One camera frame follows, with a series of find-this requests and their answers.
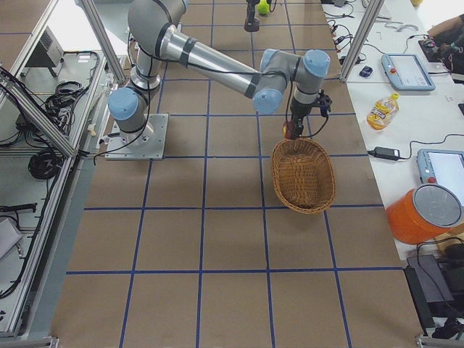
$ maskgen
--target green ball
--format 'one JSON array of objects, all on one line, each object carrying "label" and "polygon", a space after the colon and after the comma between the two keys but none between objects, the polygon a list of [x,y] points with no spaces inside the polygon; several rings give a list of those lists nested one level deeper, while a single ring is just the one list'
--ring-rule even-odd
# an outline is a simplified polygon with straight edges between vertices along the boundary
[{"label": "green ball", "polygon": [[260,3],[257,5],[258,13],[262,16],[265,16],[269,13],[269,4],[266,0],[261,0]]}]

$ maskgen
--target plastic bottle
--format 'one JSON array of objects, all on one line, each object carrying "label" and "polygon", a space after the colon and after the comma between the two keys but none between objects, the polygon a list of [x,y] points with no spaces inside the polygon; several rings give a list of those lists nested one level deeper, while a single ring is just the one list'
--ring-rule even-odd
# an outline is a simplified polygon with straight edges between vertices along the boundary
[{"label": "plastic bottle", "polygon": [[387,98],[378,100],[367,116],[369,126],[376,131],[388,126],[399,111],[398,98],[399,94],[393,93]]}]

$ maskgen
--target bucket lid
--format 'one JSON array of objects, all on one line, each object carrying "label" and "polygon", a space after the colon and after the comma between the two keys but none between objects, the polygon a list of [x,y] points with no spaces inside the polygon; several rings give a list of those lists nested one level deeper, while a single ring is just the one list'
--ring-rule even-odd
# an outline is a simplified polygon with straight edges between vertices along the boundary
[{"label": "bucket lid", "polygon": [[422,185],[415,190],[413,201],[419,215],[439,227],[452,227],[463,214],[457,197],[440,185]]}]

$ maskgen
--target light blue cap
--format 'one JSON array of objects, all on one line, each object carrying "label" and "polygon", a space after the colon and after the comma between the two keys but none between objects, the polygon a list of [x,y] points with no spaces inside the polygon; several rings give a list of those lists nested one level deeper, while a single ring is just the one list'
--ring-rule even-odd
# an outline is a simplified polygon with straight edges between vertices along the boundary
[{"label": "light blue cap", "polygon": [[303,64],[314,76],[324,78],[331,64],[331,58],[320,49],[311,49],[304,55]]},{"label": "light blue cap", "polygon": [[124,121],[133,116],[138,108],[137,93],[127,87],[113,91],[108,97],[108,109],[118,121]]},{"label": "light blue cap", "polygon": [[277,49],[266,49],[264,53],[262,54],[261,58],[261,65],[260,65],[260,71],[264,71],[264,69],[268,66],[270,59],[273,57],[273,55],[277,52]]},{"label": "light blue cap", "polygon": [[253,96],[253,106],[260,114],[273,114],[281,104],[283,94],[277,89],[265,88]]}]

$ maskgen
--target wicker basket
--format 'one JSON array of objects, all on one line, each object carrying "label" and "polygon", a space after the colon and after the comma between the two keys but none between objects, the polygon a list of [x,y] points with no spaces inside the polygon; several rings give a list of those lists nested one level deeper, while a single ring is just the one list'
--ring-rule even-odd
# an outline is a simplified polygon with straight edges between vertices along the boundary
[{"label": "wicker basket", "polygon": [[304,214],[326,210],[335,198],[335,178],[324,148],[298,138],[279,142],[272,156],[274,191],[283,204]]}]

